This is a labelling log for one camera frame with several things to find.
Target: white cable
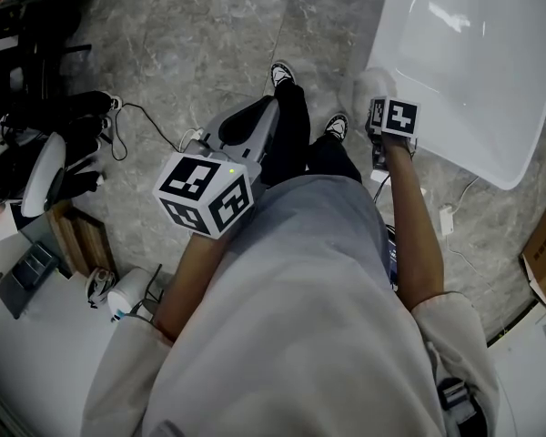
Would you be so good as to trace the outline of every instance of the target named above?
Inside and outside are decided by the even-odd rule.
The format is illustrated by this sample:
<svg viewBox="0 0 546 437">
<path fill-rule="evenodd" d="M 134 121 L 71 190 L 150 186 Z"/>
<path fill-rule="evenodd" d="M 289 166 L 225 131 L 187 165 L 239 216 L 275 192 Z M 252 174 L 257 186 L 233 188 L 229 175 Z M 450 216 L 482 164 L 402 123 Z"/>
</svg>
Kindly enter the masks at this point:
<svg viewBox="0 0 546 437">
<path fill-rule="evenodd" d="M 187 130 L 184 132 L 184 134 L 182 135 L 182 138 L 180 139 L 180 145 L 178 146 L 178 152 L 184 152 L 184 151 L 182 150 L 182 144 L 184 143 L 184 139 L 186 138 L 187 134 L 188 134 L 190 131 L 197 131 L 197 130 L 191 127 L 191 128 L 187 129 Z"/>
<path fill-rule="evenodd" d="M 480 278 L 483 280 L 483 283 L 485 283 L 488 288 L 491 290 L 491 292 L 494 294 L 494 296 L 496 297 L 496 300 L 499 300 L 500 299 L 500 296 L 498 295 L 498 293 L 496 292 L 496 290 L 493 289 L 493 287 L 491 286 L 491 284 L 485 280 L 485 278 L 483 277 L 483 275 L 481 275 L 477 269 L 475 269 L 475 266 L 473 264 L 471 264 L 468 259 L 459 251 L 455 251 L 453 249 L 450 248 L 449 246 L 449 238 L 448 237 L 445 237 L 445 243 L 447 244 L 447 251 L 450 252 L 451 254 L 455 254 L 457 256 L 461 256 L 461 258 L 465 261 L 465 263 L 470 266 L 473 271 L 478 274 L 480 276 Z M 504 322 L 504 310 L 503 310 L 503 306 L 504 306 L 505 303 L 501 302 L 500 303 L 500 323 L 501 323 L 501 329 L 502 329 L 502 333 L 503 335 L 505 335 L 506 333 L 508 333 L 508 331 L 506 330 L 506 324 Z"/>
<path fill-rule="evenodd" d="M 461 204 L 463 203 L 463 198 L 465 198 L 465 193 L 467 193 L 467 191 L 469 190 L 469 188 L 471 188 L 471 186 L 473 185 L 473 183 L 475 183 L 478 179 L 480 179 L 480 177 L 476 177 L 475 179 L 473 179 L 471 181 L 471 183 L 469 185 L 467 185 L 465 187 L 465 189 L 463 189 L 463 192 L 461 193 L 461 197 L 459 198 L 459 202 L 457 204 L 457 206 L 455 207 L 455 209 L 451 212 L 451 215 L 454 215 L 455 212 L 457 212 L 460 207 L 461 207 Z"/>
</svg>

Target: marble floor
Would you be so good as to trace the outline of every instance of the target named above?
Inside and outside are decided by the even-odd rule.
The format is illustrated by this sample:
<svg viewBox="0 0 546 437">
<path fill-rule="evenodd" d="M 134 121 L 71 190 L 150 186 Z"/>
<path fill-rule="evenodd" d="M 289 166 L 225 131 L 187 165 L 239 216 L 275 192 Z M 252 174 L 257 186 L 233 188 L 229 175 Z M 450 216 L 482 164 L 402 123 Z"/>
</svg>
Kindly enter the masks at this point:
<svg viewBox="0 0 546 437">
<path fill-rule="evenodd" d="M 65 64 L 71 92 L 104 89 L 144 106 L 173 142 L 203 127 L 226 107 L 270 92 L 273 59 L 289 60 L 304 87 L 312 136 L 338 105 L 337 93 L 359 35 L 373 31 L 384 0 L 94 0 L 86 7 L 74 43 L 94 48 Z M 101 152 L 107 174 L 97 193 L 76 205 L 106 223 L 120 271 L 164 264 L 173 272 L 188 234 L 170 224 L 152 200 L 151 188 L 170 147 L 135 109 L 119 114 L 128 155 L 116 162 Z M 354 126 L 346 148 L 369 191 L 370 144 Z M 116 142 L 116 155 L 125 151 Z M 474 178 L 419 150 L 415 165 L 439 232 L 439 207 L 457 203 Z M 469 190 L 455 215 L 455 233 L 440 239 L 448 290 L 465 293 L 479 311 L 488 336 L 531 300 L 520 253 L 546 205 L 546 124 L 530 167 L 518 187 L 502 191 L 482 180 Z M 392 223 L 388 187 L 379 209 Z M 451 253 L 462 252 L 472 263 Z"/>
</svg>

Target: forearm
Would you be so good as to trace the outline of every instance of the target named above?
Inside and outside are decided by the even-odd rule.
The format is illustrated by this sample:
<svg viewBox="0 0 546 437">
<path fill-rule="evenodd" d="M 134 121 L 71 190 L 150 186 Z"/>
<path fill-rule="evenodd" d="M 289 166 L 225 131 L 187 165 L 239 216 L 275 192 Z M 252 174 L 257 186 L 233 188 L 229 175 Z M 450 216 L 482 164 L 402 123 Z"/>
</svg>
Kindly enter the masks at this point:
<svg viewBox="0 0 546 437">
<path fill-rule="evenodd" d="M 397 238 L 399 297 L 408 310 L 443 292 L 443 258 L 419 179 L 403 147 L 387 153 Z"/>
<path fill-rule="evenodd" d="M 176 341 L 204 298 L 227 245 L 227 234 L 218 240 L 198 235 L 190 238 L 154 319 L 156 327 L 168 339 Z"/>
</svg>

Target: gray tile floor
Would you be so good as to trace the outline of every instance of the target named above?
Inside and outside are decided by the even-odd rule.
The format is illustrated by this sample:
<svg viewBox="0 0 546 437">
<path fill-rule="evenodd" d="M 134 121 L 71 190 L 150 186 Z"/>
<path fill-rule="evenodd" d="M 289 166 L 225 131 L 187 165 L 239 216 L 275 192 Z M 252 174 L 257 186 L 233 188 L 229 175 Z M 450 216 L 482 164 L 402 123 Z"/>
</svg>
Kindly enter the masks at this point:
<svg viewBox="0 0 546 437">
<path fill-rule="evenodd" d="M 305 88 L 312 136 L 338 107 L 337 93 L 356 43 L 361 18 L 366 31 L 379 21 L 383 0 L 95 0 L 87 8 L 75 42 L 91 43 L 84 60 L 66 64 L 71 90 L 99 88 L 143 105 L 179 142 L 191 127 L 203 127 L 226 107 L 269 92 L 268 68 L 284 58 Z M 170 147 L 135 109 L 119 114 L 119 131 L 129 154 L 115 162 L 105 149 L 106 184 L 76 205 L 106 223 L 118 266 L 176 269 L 187 244 L 152 200 L 151 188 Z M 353 127 L 346 141 L 370 192 L 369 141 Z M 116 155 L 124 154 L 116 144 Z M 457 203 L 474 178 L 455 165 L 419 151 L 415 157 L 435 227 L 439 207 Z M 440 240 L 446 285 L 465 293 L 490 336 L 531 295 L 517 256 L 546 205 L 546 124 L 528 172 L 518 187 L 502 191 L 482 180 L 455 215 L 453 250 Z M 379 209 L 392 222 L 389 189 Z"/>
</svg>

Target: white sleeve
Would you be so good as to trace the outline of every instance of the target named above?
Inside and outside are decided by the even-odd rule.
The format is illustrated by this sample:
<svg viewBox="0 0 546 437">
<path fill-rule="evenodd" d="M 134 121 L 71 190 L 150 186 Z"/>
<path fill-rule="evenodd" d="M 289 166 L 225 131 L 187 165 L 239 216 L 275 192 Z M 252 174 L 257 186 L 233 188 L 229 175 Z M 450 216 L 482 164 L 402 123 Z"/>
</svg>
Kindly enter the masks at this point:
<svg viewBox="0 0 546 437">
<path fill-rule="evenodd" d="M 480 317 L 471 302 L 460 293 L 446 293 L 423 301 L 411 314 L 445 371 L 469 385 L 493 432 L 500 407 L 499 385 Z"/>
<path fill-rule="evenodd" d="M 126 316 L 103 355 L 83 409 L 82 437 L 134 434 L 171 342 L 149 322 Z"/>
</svg>

